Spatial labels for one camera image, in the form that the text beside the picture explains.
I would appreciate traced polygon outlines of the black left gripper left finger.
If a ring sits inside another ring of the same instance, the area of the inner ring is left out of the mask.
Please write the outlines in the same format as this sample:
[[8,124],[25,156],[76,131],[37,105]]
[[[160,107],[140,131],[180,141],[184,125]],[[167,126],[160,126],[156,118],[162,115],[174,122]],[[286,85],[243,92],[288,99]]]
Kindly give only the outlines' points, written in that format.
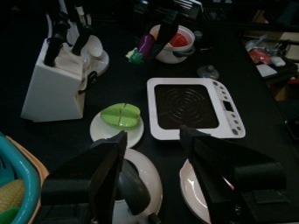
[[33,224],[112,224],[127,133],[98,140],[46,178]]

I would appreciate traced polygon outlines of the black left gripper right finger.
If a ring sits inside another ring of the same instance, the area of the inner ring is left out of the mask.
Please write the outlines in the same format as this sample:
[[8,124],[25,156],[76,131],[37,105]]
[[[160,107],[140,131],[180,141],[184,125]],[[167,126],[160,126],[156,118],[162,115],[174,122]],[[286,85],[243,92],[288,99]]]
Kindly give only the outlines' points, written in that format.
[[286,172],[270,156],[180,127],[182,147],[202,190],[211,224],[299,222]]

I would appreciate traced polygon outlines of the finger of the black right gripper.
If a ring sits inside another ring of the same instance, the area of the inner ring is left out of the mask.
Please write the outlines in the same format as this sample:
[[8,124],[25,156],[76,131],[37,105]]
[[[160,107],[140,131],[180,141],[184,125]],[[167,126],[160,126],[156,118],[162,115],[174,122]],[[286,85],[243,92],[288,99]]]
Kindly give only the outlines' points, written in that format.
[[178,32],[179,29],[178,15],[179,12],[176,10],[168,10],[164,15],[163,21],[160,23],[156,41],[154,43],[154,53],[152,53],[154,57],[164,49],[166,45],[168,44],[171,39],[174,38],[174,35]]

